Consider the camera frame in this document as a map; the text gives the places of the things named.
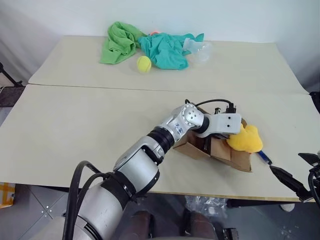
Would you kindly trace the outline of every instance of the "tennis ball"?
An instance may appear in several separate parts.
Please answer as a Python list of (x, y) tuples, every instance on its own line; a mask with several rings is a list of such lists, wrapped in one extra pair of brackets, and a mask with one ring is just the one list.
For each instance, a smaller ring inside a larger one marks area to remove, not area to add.
[(148, 58), (147, 56), (141, 56), (138, 58), (138, 60), (136, 61), (136, 65), (138, 67), (138, 70), (141, 73), (147, 73), (150, 71), (151, 69), (151, 61), (150, 58)]

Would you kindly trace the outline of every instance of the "teal cloth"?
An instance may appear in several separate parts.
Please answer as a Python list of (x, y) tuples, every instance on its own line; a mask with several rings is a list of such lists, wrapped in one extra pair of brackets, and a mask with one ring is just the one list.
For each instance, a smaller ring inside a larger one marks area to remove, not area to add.
[(117, 64), (136, 53), (138, 38), (146, 36), (131, 24), (116, 21), (108, 28), (108, 37), (102, 46), (100, 63)]
[(204, 34), (194, 37), (191, 33), (186, 35), (169, 35), (167, 33), (156, 33), (154, 35), (143, 36), (138, 39), (142, 51), (150, 58), (151, 62), (160, 69), (182, 70), (187, 68), (188, 61), (184, 57), (190, 54), (183, 51), (186, 38), (202, 42)]

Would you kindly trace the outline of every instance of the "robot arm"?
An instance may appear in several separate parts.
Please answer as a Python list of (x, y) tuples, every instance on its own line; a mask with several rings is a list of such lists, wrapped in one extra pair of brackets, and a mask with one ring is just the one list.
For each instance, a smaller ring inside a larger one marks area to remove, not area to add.
[[(237, 113), (206, 114), (192, 103), (172, 111), (170, 117), (140, 138), (115, 163), (109, 177), (91, 187), (74, 224), (74, 240), (107, 240), (121, 219), (129, 201), (143, 196), (160, 176), (158, 165), (167, 151), (189, 130), (201, 137), (210, 134), (237, 134), (241, 116)], [(61, 240), (63, 217), (55, 218), (33, 240)]]

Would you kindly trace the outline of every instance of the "black cable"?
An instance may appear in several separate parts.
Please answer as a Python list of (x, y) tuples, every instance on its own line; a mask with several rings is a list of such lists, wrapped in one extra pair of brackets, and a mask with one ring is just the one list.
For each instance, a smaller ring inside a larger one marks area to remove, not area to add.
[(62, 240), (72, 240), (74, 236), (75, 223), (77, 219), (76, 213), (79, 183), (84, 167), (88, 167), (95, 173), (100, 173), (100, 171), (88, 161), (81, 161), (76, 166), (69, 189), (69, 197), (66, 205), (66, 214), (64, 220)]
[(100, 178), (100, 177), (103, 177), (103, 180), (105, 180), (109, 175), (107, 173), (103, 173), (103, 172), (99, 172), (99, 173), (95, 173), (93, 174), (86, 182), (85, 184), (83, 185), (79, 195), (78, 195), (78, 198), (77, 198), (77, 202), (76, 202), (76, 216), (78, 216), (78, 213), (79, 213), (79, 210), (80, 210), (80, 207), (81, 207), (81, 204), (85, 198), (85, 195), (88, 191), (88, 189), (90, 188), (90, 185), (92, 184), (92, 182), (97, 179), (97, 178)]
[(199, 102), (198, 104), (195, 104), (195, 106), (198, 107), (202, 104), (207, 104), (207, 103), (212, 103), (212, 102), (225, 102), (228, 104), (232, 104), (232, 102), (230, 102), (229, 100), (226, 100), (226, 99), (211, 99), (211, 100)]
[(315, 176), (315, 173), (313, 171), (311, 171), (308, 176), (308, 183), (309, 183), (309, 187), (310, 187), (310, 191), (312, 193), (312, 196), (313, 196), (316, 204), (320, 208), (320, 198), (318, 196), (318, 193), (316, 192), (316, 188), (314, 185), (314, 176)]

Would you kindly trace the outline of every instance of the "table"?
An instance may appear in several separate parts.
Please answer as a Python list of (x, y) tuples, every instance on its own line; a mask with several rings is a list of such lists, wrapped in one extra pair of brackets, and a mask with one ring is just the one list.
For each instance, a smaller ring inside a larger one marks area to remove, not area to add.
[(274, 43), (213, 41), (211, 59), (184, 70), (153, 67), (140, 74), (141, 51), (116, 65), (100, 64), (104, 37), (63, 37), (29, 83), (186, 92), (307, 94)]
[[(186, 92), (27, 85), (0, 127), (0, 181), (68, 187), (78, 162), (111, 171), (117, 158), (188, 98), (226, 98), (255, 124), (264, 152), (307, 186), (310, 166), (297, 153), (316, 153), (320, 115), (306, 94)], [(213, 111), (216, 104), (204, 105)], [(217, 160), (194, 160), (174, 149), (159, 166), (158, 193), (296, 201), (257, 154), (252, 173)], [(84, 173), (81, 184), (90, 174)]]

